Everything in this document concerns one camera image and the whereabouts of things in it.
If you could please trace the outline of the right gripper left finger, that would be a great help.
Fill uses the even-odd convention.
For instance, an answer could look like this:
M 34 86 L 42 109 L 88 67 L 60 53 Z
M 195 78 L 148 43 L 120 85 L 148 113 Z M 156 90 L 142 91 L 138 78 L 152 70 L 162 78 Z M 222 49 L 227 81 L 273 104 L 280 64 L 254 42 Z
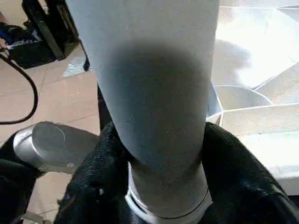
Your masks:
M 119 224 L 119 204 L 127 191 L 127 150 L 110 122 L 68 183 L 54 222 Z

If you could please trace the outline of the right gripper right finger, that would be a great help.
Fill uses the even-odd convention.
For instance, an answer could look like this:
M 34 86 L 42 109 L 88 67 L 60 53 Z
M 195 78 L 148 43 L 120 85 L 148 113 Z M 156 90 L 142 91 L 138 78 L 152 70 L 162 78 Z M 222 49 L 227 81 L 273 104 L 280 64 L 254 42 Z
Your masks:
M 212 204 L 203 224 L 297 224 L 299 209 L 265 166 L 230 132 L 207 122 L 202 165 Z

